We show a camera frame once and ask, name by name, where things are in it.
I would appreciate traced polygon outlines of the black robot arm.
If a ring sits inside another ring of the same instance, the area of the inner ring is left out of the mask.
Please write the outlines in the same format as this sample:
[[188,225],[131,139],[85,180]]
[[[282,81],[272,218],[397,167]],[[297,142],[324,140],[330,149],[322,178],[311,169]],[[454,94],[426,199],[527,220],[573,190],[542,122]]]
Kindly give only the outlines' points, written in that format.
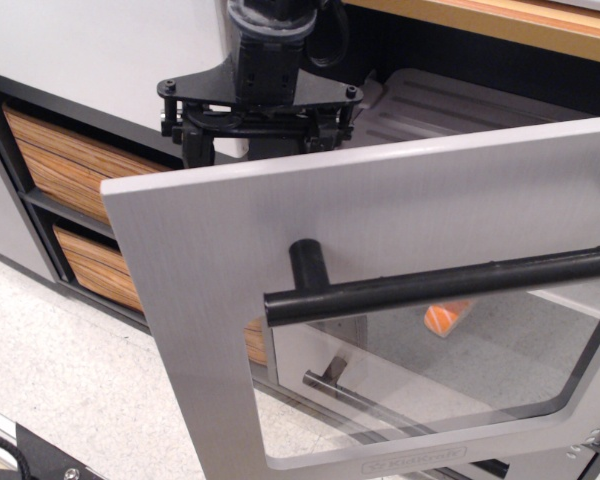
[[350,139],[353,85],[302,69],[326,68],[349,45],[339,1],[230,1],[235,45],[210,70],[161,81],[161,130],[182,148],[187,168],[211,166],[217,138],[293,141],[302,153],[330,151]]

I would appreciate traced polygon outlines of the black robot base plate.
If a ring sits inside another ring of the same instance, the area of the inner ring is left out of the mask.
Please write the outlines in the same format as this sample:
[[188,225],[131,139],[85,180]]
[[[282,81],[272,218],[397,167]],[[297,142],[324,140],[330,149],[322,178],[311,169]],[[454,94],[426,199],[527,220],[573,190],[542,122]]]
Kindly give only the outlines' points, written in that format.
[[33,479],[102,480],[91,467],[20,424],[16,424],[16,442]]

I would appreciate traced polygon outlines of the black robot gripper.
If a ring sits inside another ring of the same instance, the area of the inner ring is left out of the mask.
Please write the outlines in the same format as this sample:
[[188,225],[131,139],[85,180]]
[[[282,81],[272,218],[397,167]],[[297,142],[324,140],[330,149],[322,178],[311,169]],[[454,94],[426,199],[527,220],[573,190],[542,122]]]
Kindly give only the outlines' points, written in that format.
[[242,35],[216,67],[163,80],[162,134],[181,146],[185,168],[215,164],[217,138],[278,139],[303,153],[350,139],[362,91],[301,69],[303,41]]

